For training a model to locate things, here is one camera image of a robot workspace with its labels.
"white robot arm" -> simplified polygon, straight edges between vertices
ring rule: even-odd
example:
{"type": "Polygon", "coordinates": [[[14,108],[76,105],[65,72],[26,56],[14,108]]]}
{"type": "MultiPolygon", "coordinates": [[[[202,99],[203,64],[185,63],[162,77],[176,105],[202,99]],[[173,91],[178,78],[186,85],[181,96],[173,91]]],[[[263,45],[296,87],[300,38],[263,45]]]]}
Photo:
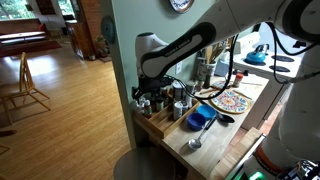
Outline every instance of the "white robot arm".
{"type": "Polygon", "coordinates": [[[277,29],[296,39],[319,42],[319,6],[319,0],[220,0],[189,31],[170,44],[153,33],[138,35],[138,76],[161,78],[170,67],[200,49],[260,22],[274,22],[277,29]]]}
{"type": "MultiPolygon", "coordinates": [[[[140,95],[169,85],[170,79],[163,76],[179,61],[260,22],[271,22],[284,34],[320,45],[320,0],[218,0],[189,31],[170,44],[161,41],[153,33],[137,37],[140,95]]],[[[310,51],[313,56],[308,53],[305,55],[311,58],[304,58],[300,75],[319,71],[319,52],[320,48],[317,47],[310,51]]],[[[279,118],[281,122],[276,122],[262,144],[265,155],[275,166],[283,168],[301,158],[320,160],[320,128],[317,121],[320,117],[320,86],[317,80],[319,78],[314,78],[293,88],[295,94],[290,96],[287,109],[284,108],[285,115],[279,118]],[[308,140],[312,142],[306,146],[310,151],[303,149],[302,144],[308,143],[308,140]]]]}

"black cable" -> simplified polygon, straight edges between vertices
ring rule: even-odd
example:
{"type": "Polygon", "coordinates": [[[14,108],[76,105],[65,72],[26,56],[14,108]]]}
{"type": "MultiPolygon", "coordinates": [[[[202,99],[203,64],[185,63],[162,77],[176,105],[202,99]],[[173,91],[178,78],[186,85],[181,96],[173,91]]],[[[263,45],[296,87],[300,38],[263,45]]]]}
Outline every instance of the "black cable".
{"type": "Polygon", "coordinates": [[[320,74],[320,71],[318,72],[314,72],[314,73],[310,73],[310,74],[306,74],[306,75],[303,75],[301,77],[296,77],[296,78],[291,78],[290,80],[286,79],[284,81],[280,81],[278,78],[277,78],[277,74],[276,74],[276,62],[277,62],[277,43],[278,45],[280,46],[280,48],[283,50],[283,52],[285,52],[287,55],[291,55],[291,56],[296,56],[296,55],[299,55],[301,53],[304,53],[312,48],[314,48],[316,45],[318,45],[317,43],[313,43],[312,45],[304,48],[303,50],[299,51],[299,52],[296,52],[296,53],[289,53],[284,47],[283,45],[281,44],[280,40],[279,40],[279,37],[277,35],[277,32],[275,31],[275,27],[274,25],[271,23],[271,22],[266,22],[266,24],[269,26],[269,28],[271,29],[272,31],[272,35],[273,35],[273,39],[274,39],[274,68],[273,68],[273,76],[274,76],[274,79],[279,83],[279,84],[289,84],[289,83],[297,83],[297,82],[300,82],[300,81],[304,81],[306,79],[309,79],[311,77],[315,77],[317,75],[320,74]]]}
{"type": "Polygon", "coordinates": [[[284,81],[280,81],[277,77],[277,73],[276,73],[276,67],[277,67],[277,35],[274,33],[275,30],[273,29],[274,26],[272,23],[267,23],[272,31],[272,35],[273,35],[273,43],[274,43],[274,63],[273,63],[273,77],[274,79],[279,83],[279,84],[289,84],[289,81],[286,79],[284,81]]]}
{"type": "Polygon", "coordinates": [[[302,54],[302,53],[304,53],[304,52],[306,52],[306,51],[314,48],[314,47],[317,45],[317,43],[313,43],[313,44],[311,44],[310,46],[304,48],[304,49],[301,50],[301,51],[298,51],[298,52],[295,52],[295,53],[290,53],[290,52],[288,52],[288,51],[283,47],[283,45],[281,44],[281,42],[280,42],[280,40],[279,40],[279,37],[278,37],[278,34],[277,34],[276,30],[275,30],[274,25],[273,25],[271,22],[266,22],[266,24],[267,24],[267,25],[269,26],[269,28],[271,29],[271,32],[272,32],[272,34],[273,34],[273,39],[278,43],[278,45],[279,45],[279,47],[281,48],[281,50],[282,50],[284,53],[286,53],[287,55],[289,55],[289,56],[296,56],[296,55],[302,54]]]}
{"type": "Polygon", "coordinates": [[[183,89],[185,90],[185,92],[187,93],[187,95],[189,95],[190,97],[192,98],[196,98],[197,100],[199,101],[202,101],[202,100],[209,100],[209,99],[213,99],[213,98],[216,98],[218,97],[220,94],[223,93],[224,90],[227,89],[228,87],[228,84],[231,80],[231,75],[232,75],[232,70],[233,70],[233,54],[234,54],[234,46],[236,44],[236,41],[237,41],[237,38],[238,38],[238,34],[236,36],[234,36],[232,38],[232,43],[231,43],[231,48],[230,48],[230,62],[229,62],[229,71],[228,71],[228,78],[226,79],[226,83],[224,84],[224,86],[222,87],[222,89],[216,93],[215,95],[213,96],[208,96],[208,97],[199,97],[199,96],[195,96],[194,94],[192,94],[191,92],[189,92],[189,90],[186,88],[186,85],[179,79],[173,77],[173,76],[169,76],[169,75],[166,75],[170,78],[173,78],[174,80],[177,80],[179,82],[179,84],[183,87],[183,89]]]}
{"type": "Polygon", "coordinates": [[[233,70],[233,53],[234,53],[234,46],[236,44],[236,41],[238,39],[238,34],[232,38],[231,48],[230,48],[230,62],[229,62],[229,72],[228,72],[228,79],[226,80],[226,83],[223,85],[222,89],[218,91],[218,93],[214,94],[213,96],[208,97],[199,97],[195,96],[197,100],[209,100],[218,97],[220,94],[223,93],[224,90],[227,89],[228,84],[231,80],[232,70],[233,70]]]}

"kettle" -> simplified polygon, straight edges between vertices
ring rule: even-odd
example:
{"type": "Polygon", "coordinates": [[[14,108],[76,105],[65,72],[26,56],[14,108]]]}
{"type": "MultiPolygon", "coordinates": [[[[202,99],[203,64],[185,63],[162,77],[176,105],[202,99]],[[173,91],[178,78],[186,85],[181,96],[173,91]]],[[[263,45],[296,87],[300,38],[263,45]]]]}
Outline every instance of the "kettle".
{"type": "Polygon", "coordinates": [[[261,44],[254,51],[247,54],[246,60],[252,63],[262,63],[268,55],[269,44],[261,44]]]}

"wooden counter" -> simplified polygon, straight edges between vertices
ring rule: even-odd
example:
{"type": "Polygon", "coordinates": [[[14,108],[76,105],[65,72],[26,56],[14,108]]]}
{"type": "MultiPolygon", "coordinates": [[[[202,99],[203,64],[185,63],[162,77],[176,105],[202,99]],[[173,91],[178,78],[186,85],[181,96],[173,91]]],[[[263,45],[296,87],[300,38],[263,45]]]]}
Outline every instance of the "wooden counter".
{"type": "MultiPolygon", "coordinates": [[[[212,83],[223,78],[213,78],[212,83]]],[[[261,85],[241,84],[241,89],[246,90],[246,94],[252,98],[251,107],[254,105],[259,95],[268,83],[268,79],[261,78],[255,75],[245,77],[245,82],[259,83],[261,85]]],[[[212,173],[213,169],[221,159],[223,152],[229,145],[230,141],[240,128],[242,122],[245,120],[251,108],[246,112],[237,115],[231,115],[235,123],[224,124],[219,121],[214,122],[212,127],[203,136],[204,143],[197,151],[192,151],[188,148],[187,142],[190,139],[198,138],[201,131],[191,131],[187,126],[187,121],[184,121],[174,131],[172,131],[166,138],[161,139],[152,132],[144,124],[140,123],[137,118],[135,121],[144,128],[149,135],[155,139],[157,143],[163,146],[170,152],[177,160],[179,160],[185,167],[188,168],[187,179],[207,179],[212,173]]]]}
{"type": "Polygon", "coordinates": [[[224,180],[262,133],[251,128],[246,135],[214,167],[208,179],[224,180]]]}

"spoon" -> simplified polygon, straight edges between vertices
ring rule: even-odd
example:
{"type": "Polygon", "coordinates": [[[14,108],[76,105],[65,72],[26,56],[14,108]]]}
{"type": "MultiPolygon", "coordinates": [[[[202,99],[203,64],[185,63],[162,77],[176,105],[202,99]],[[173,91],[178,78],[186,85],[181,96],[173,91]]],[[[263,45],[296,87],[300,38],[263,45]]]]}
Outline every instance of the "spoon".
{"type": "Polygon", "coordinates": [[[234,119],[226,114],[221,114],[219,111],[216,111],[217,119],[226,123],[234,123],[234,119]]]}
{"type": "Polygon", "coordinates": [[[203,129],[202,133],[200,134],[200,136],[198,137],[198,139],[191,139],[188,142],[188,145],[191,149],[193,150],[197,150],[199,148],[201,148],[201,137],[204,135],[204,133],[211,127],[211,125],[213,124],[213,122],[215,121],[215,117],[212,118],[212,120],[210,120],[210,122],[206,125],[206,127],[203,129]]]}

